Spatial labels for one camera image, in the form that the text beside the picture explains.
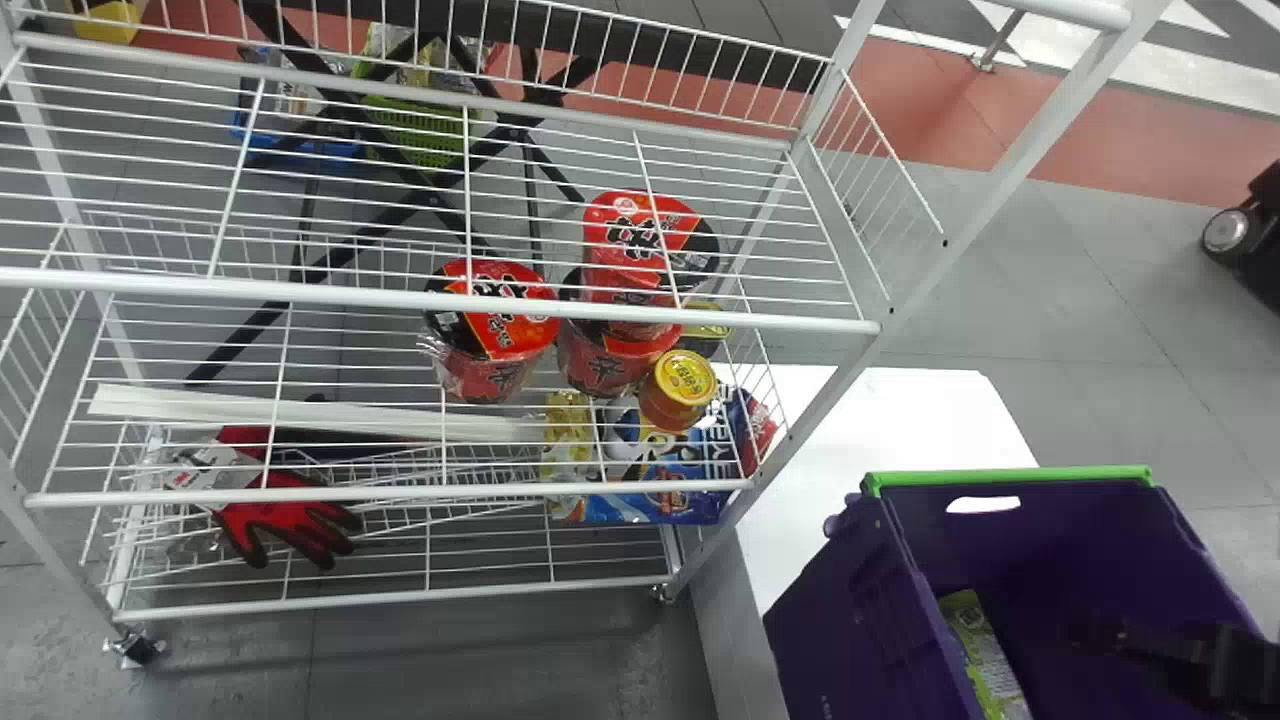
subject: caster wheel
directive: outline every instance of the caster wheel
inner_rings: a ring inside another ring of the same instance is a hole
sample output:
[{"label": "caster wheel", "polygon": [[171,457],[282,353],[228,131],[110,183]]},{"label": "caster wheel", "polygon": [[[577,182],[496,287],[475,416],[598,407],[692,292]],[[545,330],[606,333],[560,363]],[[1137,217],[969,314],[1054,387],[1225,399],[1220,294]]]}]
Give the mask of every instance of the caster wheel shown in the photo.
[{"label": "caster wheel", "polygon": [[1215,261],[1235,268],[1262,245],[1257,211],[1231,208],[1210,218],[1201,231],[1201,250]]},{"label": "caster wheel", "polygon": [[164,655],[168,647],[164,641],[152,641],[141,633],[129,633],[110,643],[111,651],[123,659],[125,667],[143,667]]},{"label": "caster wheel", "polygon": [[652,585],[649,588],[649,597],[663,607],[669,607],[676,603],[676,598],[667,594],[667,585]]}]

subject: blue snack bag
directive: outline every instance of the blue snack bag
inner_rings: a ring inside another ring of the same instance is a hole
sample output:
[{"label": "blue snack bag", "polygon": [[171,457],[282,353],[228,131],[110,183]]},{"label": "blue snack bag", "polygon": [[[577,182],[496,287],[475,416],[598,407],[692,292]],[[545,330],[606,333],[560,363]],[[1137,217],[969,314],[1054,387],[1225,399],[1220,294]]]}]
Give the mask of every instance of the blue snack bag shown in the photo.
[{"label": "blue snack bag", "polygon": [[[768,409],[750,393],[723,384],[703,420],[680,434],[644,423],[634,406],[612,414],[596,411],[596,425],[608,459],[608,482],[750,477],[759,465],[755,448],[760,454],[768,450],[777,430]],[[552,501],[552,516],[585,524],[709,525],[719,520],[731,493],[676,491],[563,497]]]}]

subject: purple plastic basket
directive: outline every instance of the purple plastic basket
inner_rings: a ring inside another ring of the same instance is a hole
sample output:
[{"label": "purple plastic basket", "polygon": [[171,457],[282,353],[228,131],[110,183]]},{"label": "purple plastic basket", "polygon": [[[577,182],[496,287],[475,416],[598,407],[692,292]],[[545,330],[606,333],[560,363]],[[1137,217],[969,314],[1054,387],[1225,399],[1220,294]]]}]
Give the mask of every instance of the purple plastic basket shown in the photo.
[{"label": "purple plastic basket", "polygon": [[[1084,614],[1257,630],[1169,495],[1133,480],[882,487],[850,502],[764,615],[792,720],[965,719],[982,708],[936,597],[978,592],[1036,720],[1208,719],[1120,657],[1084,656]],[[1018,496],[1004,512],[957,497]]]}]

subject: can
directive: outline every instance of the can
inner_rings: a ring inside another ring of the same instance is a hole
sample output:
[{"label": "can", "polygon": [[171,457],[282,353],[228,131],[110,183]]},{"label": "can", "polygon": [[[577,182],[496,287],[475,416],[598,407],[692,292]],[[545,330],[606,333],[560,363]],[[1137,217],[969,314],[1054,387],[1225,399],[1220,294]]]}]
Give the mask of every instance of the can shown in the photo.
[{"label": "can", "polygon": [[[689,310],[721,310],[719,305],[700,300],[686,302],[685,307]],[[685,325],[685,331],[680,333],[680,340],[676,342],[676,347],[692,350],[694,352],[710,360],[717,352],[719,352],[721,345],[728,340],[731,332],[732,331],[724,325]]]},{"label": "can", "polygon": [[[564,278],[561,300],[579,299],[577,270]],[[649,374],[649,369],[680,340],[681,325],[668,325],[653,340],[626,340],[609,333],[604,320],[561,323],[556,357],[573,388],[594,397],[617,397]]]},{"label": "can", "polygon": [[701,419],[718,384],[705,357],[689,350],[669,350],[640,383],[636,400],[653,427],[678,433]]},{"label": "can", "polygon": [[[588,302],[672,307],[672,279],[677,292],[696,293],[719,266],[719,240],[710,225],[673,197],[655,195],[650,201],[644,190],[609,191],[591,201],[582,219]],[[671,259],[669,273],[664,255]],[[668,328],[667,323],[609,323],[613,336],[634,341],[653,340]]]},{"label": "can", "polygon": [[[467,261],[451,260],[426,283],[428,292],[467,292]],[[472,258],[474,295],[554,300],[556,293],[532,269],[509,260]],[[524,387],[538,357],[556,341],[559,318],[456,313],[424,313],[428,346],[440,384],[462,402],[504,402]]]}]

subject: red glove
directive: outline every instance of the red glove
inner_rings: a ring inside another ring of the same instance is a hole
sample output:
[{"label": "red glove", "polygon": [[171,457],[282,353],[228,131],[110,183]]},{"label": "red glove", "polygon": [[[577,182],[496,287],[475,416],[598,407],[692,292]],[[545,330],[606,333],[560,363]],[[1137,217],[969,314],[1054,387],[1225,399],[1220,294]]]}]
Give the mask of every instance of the red glove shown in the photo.
[{"label": "red glove", "polygon": [[[262,460],[266,457],[268,428],[227,427],[218,433],[218,441],[237,451]],[[262,475],[252,486],[260,487]],[[324,487],[288,470],[270,470],[269,488]],[[333,569],[333,556],[351,555],[356,547],[338,528],[360,532],[360,518],[346,507],[315,500],[298,502],[233,502],[214,512],[227,539],[251,568],[266,568],[266,550],[257,530],[270,533],[292,544],[321,570]]]}]

